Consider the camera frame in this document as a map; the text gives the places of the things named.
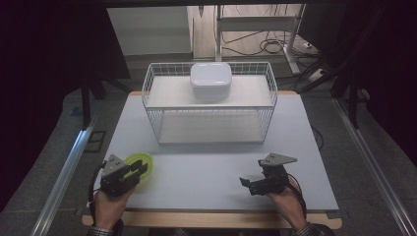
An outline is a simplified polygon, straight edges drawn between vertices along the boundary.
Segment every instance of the table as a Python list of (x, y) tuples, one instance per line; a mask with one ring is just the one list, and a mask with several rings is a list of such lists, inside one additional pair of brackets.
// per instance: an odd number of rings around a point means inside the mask
[[(147, 151), (154, 157), (154, 171), (128, 201), (123, 215), (125, 224), (143, 227), (290, 227), (274, 212), (268, 198), (251, 196), (238, 179), (263, 178), (257, 159), (266, 157), (270, 151), (299, 159), (285, 168), (296, 176), (303, 188), (308, 220), (330, 228), (341, 227), (340, 218), (327, 218), (327, 211), (338, 210), (338, 206), (301, 97), (291, 92), (280, 93), (273, 117), (262, 145), (160, 146), (152, 133), (140, 93), (130, 93), (105, 158), (111, 153), (123, 158), (132, 152)], [(190, 195), (190, 189), (196, 191)], [(164, 198), (166, 193), (169, 193), (169, 201)], [(83, 223), (92, 224), (89, 215), (83, 216)]]

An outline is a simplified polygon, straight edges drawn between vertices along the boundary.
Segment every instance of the person's arm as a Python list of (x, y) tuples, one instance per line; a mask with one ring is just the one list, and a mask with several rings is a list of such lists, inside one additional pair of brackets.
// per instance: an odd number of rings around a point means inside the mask
[[(289, 180), (300, 191), (297, 183), (292, 178), (289, 178)], [(303, 209), (292, 190), (285, 188), (281, 194), (267, 194), (267, 196), (272, 200), (277, 211), (295, 230), (296, 233), (293, 234), (294, 236), (326, 236), (323, 231), (319, 230), (304, 218)]]
[(94, 196), (95, 221), (89, 228), (88, 236), (112, 236), (113, 228), (125, 211), (126, 202), (135, 189), (126, 194), (112, 198), (102, 191), (97, 191)]

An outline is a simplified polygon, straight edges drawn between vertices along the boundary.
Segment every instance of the white wire basket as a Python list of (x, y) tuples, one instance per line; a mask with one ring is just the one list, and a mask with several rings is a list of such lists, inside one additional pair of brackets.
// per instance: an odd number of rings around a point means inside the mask
[(229, 63), (230, 94), (220, 101), (195, 99), (194, 63), (152, 63), (142, 88), (143, 103), (160, 144), (261, 144), (276, 104), (268, 62)]

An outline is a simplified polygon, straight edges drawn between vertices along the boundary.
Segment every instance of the white plastic container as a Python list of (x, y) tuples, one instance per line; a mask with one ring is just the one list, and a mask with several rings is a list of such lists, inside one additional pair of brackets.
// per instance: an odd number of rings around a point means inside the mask
[(190, 82), (196, 99), (223, 100), (230, 92), (232, 72), (224, 62), (196, 63), (191, 68)]

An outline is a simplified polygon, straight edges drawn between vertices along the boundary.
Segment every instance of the white tabletop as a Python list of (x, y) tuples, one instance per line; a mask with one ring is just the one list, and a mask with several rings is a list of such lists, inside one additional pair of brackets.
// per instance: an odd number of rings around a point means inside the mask
[(279, 95), (265, 142), (261, 145), (160, 146), (142, 97), (130, 95), (105, 158), (139, 151), (153, 155), (154, 170), (127, 208), (195, 211), (273, 210), (267, 197), (251, 196), (239, 177), (263, 179), (257, 160), (275, 152), (298, 158), (285, 164), (300, 182), (308, 211), (338, 209), (299, 95)]

